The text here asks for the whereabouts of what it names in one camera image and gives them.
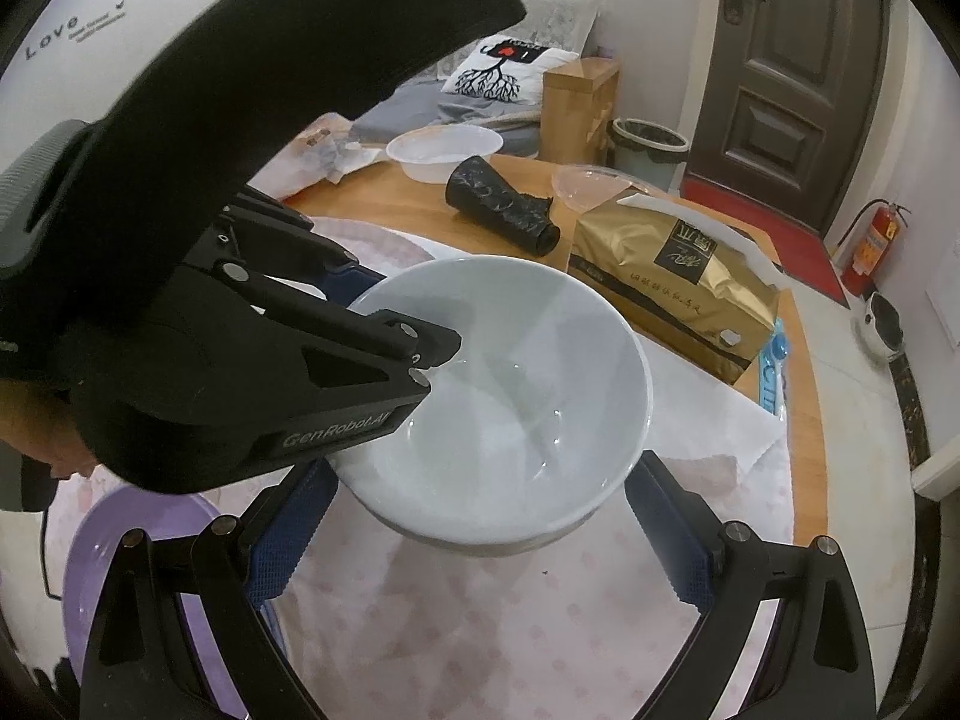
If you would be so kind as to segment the person's left hand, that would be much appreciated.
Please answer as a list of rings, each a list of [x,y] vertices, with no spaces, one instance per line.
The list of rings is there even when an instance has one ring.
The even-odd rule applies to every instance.
[[[70,405],[57,392],[27,382],[2,382],[2,440],[50,466],[54,478],[89,476],[98,466],[76,429]]]

